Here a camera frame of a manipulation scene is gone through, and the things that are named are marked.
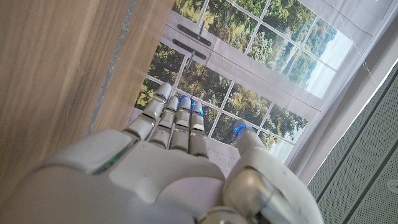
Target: metal finger segment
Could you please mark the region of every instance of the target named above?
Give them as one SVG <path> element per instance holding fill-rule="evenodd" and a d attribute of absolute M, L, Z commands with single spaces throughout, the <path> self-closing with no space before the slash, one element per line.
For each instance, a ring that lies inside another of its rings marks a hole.
<path fill-rule="evenodd" d="M 189 139 L 189 154 L 209 158 L 206 146 L 206 137 L 199 134 L 193 134 L 191 131 Z"/>
<path fill-rule="evenodd" d="M 167 102 L 166 109 L 162 113 L 162 117 L 150 137 L 149 142 L 155 144 L 159 147 L 167 149 L 169 145 L 169 139 L 173 128 L 175 111 L 178 107 L 178 99 L 175 96 L 172 96 Z"/>
<path fill-rule="evenodd" d="M 177 114 L 177 119 L 175 120 L 176 125 L 180 125 L 189 128 L 190 113 L 187 110 L 180 109 Z"/>
<path fill-rule="evenodd" d="M 124 131 L 127 131 L 141 140 L 146 140 L 155 126 L 155 120 L 140 114 Z"/>
<path fill-rule="evenodd" d="M 158 146 L 167 149 L 167 146 L 169 145 L 170 133 L 171 129 L 158 126 L 150 137 L 149 142 L 155 143 Z"/>
<path fill-rule="evenodd" d="M 155 95 L 161 97 L 164 100 L 164 103 L 169 99 L 169 96 L 172 92 L 172 86 L 167 82 L 164 82 L 157 89 Z"/>
<path fill-rule="evenodd" d="M 202 156 L 208 159 L 203 109 L 200 102 L 192 103 L 190 124 L 189 153 L 193 156 Z"/>
<path fill-rule="evenodd" d="M 189 132 L 174 128 L 170 149 L 179 149 L 186 153 L 189 150 Z"/>
<path fill-rule="evenodd" d="M 192 114 L 191 117 L 191 129 L 199 131 L 205 131 L 205 125 L 203 123 L 203 117 L 197 114 Z"/>
<path fill-rule="evenodd" d="M 170 97 L 169 101 L 167 102 L 166 109 L 177 112 L 177 108 L 178 108 L 178 98 L 176 96 Z"/>
<path fill-rule="evenodd" d="M 170 149 L 179 149 L 189 152 L 189 122 L 190 122 L 191 99 L 183 97 L 178 110 L 175 127 L 170 141 Z"/>
<path fill-rule="evenodd" d="M 158 126 L 163 126 L 165 128 L 169 128 L 171 130 L 173 127 L 174 117 L 175 117 L 175 113 L 173 111 L 166 109 L 165 111 L 163 111 L 163 114 L 159 121 Z"/>
<path fill-rule="evenodd" d="M 203 109 L 201 107 L 200 102 L 193 102 L 192 103 L 192 114 L 198 114 L 200 116 L 203 116 Z"/>
<path fill-rule="evenodd" d="M 153 97 L 153 99 L 151 99 L 151 101 L 148 103 L 142 113 L 154 120 L 157 120 L 162 113 L 163 106 L 163 101 L 159 101 L 158 99 Z"/>
<path fill-rule="evenodd" d="M 155 96 L 147 104 L 142 114 L 140 114 L 124 131 L 127 131 L 140 140 L 146 140 L 159 118 L 164 104 L 172 91 L 171 85 L 163 83 L 156 91 Z"/>
<path fill-rule="evenodd" d="M 184 96 L 181 99 L 180 109 L 185 109 L 187 111 L 190 111 L 191 110 L 191 99 L 189 99 L 188 97 Z"/>

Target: wood grain surface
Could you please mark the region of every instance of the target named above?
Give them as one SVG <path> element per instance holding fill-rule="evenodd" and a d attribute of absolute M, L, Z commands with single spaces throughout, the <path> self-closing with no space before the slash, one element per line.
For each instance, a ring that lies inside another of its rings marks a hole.
<path fill-rule="evenodd" d="M 109 81 L 94 130 L 123 129 L 127 125 L 173 4 L 170 0 L 145 1 L 136 6 L 136 11 L 147 13 L 132 15 L 134 22 L 129 25 L 130 32 Z"/>
<path fill-rule="evenodd" d="M 87 133 L 129 4 L 0 1 L 0 204 L 45 156 Z M 136 1 L 96 129 L 126 124 L 172 4 Z"/>

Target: glass pane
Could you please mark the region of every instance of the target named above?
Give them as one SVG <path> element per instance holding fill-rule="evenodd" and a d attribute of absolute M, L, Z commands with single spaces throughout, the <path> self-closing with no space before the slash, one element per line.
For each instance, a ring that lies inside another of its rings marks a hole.
<path fill-rule="evenodd" d="M 276 72 L 287 74 L 297 50 L 292 43 L 260 26 L 248 56 Z"/>
<path fill-rule="evenodd" d="M 173 11 L 197 23 L 205 0 L 176 0 Z"/>
<path fill-rule="evenodd" d="M 218 111 L 206 105 L 202 105 L 201 107 L 203 109 L 203 123 L 205 124 L 205 133 L 206 136 L 208 136 L 211 128 L 213 127 L 213 123 L 216 119 Z"/>
<path fill-rule="evenodd" d="M 301 52 L 289 80 L 319 98 L 323 98 L 336 72 L 321 61 Z"/>
<path fill-rule="evenodd" d="M 263 21 L 301 44 L 315 17 L 297 0 L 272 0 Z"/>
<path fill-rule="evenodd" d="M 210 0 L 204 16 L 205 28 L 234 48 L 244 52 L 257 21 L 225 0 Z"/>
<path fill-rule="evenodd" d="M 138 94 L 138 98 L 134 107 L 144 110 L 145 106 L 148 102 L 150 102 L 159 87 L 160 84 L 146 78 L 141 86 L 141 91 Z"/>
<path fill-rule="evenodd" d="M 184 55 L 159 43 L 148 70 L 148 75 L 174 85 Z"/>
<path fill-rule="evenodd" d="M 184 69 L 178 88 L 220 107 L 230 83 L 231 80 L 192 61 L 190 68 Z"/>
<path fill-rule="evenodd" d="M 233 131 L 235 121 L 236 119 L 222 113 L 220 118 L 218 118 L 216 128 L 214 129 L 211 138 L 236 147 Z"/>
<path fill-rule="evenodd" d="M 348 37 L 319 18 L 304 47 L 337 70 L 352 44 Z"/>
<path fill-rule="evenodd" d="M 269 153 L 281 162 L 285 162 L 294 147 L 294 145 L 266 134 L 263 131 L 260 132 L 259 137 Z"/>
<path fill-rule="evenodd" d="M 243 7 L 245 10 L 253 13 L 255 16 L 260 17 L 267 4 L 267 0 L 235 0 L 235 3 Z"/>
<path fill-rule="evenodd" d="M 269 100 L 235 83 L 224 110 L 253 124 L 260 125 L 270 104 Z"/>
<path fill-rule="evenodd" d="M 296 143 L 307 124 L 306 119 L 274 105 L 263 128 Z"/>

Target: perforated panel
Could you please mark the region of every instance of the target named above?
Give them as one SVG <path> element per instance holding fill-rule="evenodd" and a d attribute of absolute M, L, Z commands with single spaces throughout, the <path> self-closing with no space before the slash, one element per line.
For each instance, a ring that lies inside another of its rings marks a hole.
<path fill-rule="evenodd" d="M 345 219 L 397 140 L 398 81 L 394 80 L 319 200 L 326 223 Z"/>
<path fill-rule="evenodd" d="M 348 223 L 398 223 L 398 194 L 387 188 L 389 180 L 398 180 L 397 149 Z"/>
<path fill-rule="evenodd" d="M 398 65 L 395 65 L 391 70 L 391 73 L 386 78 L 385 82 L 381 85 L 369 103 L 365 106 L 362 112 L 354 120 L 351 126 L 348 128 L 347 132 L 334 146 L 333 150 L 330 152 L 328 157 L 325 159 L 324 163 L 321 165 L 317 173 L 314 175 L 307 188 L 311 191 L 314 198 L 318 198 L 321 191 L 324 189 L 326 183 L 330 180 L 332 174 L 338 167 L 339 162 L 346 154 L 350 145 L 353 143 L 359 130 L 364 125 L 366 119 L 373 112 L 373 108 L 379 101 L 380 97 L 384 94 L 386 87 L 390 84 L 391 80 L 394 78 L 395 71 L 398 69 Z"/>

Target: blue led light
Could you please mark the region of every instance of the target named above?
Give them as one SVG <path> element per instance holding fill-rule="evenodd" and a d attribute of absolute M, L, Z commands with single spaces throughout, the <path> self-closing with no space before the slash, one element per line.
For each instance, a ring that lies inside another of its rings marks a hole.
<path fill-rule="evenodd" d="M 236 134 L 236 135 L 240 135 L 241 132 L 243 131 L 243 129 L 244 129 L 245 127 L 246 127 L 245 124 L 241 124 L 241 125 L 239 125 L 238 127 L 236 127 L 236 128 L 235 128 L 235 134 Z"/>

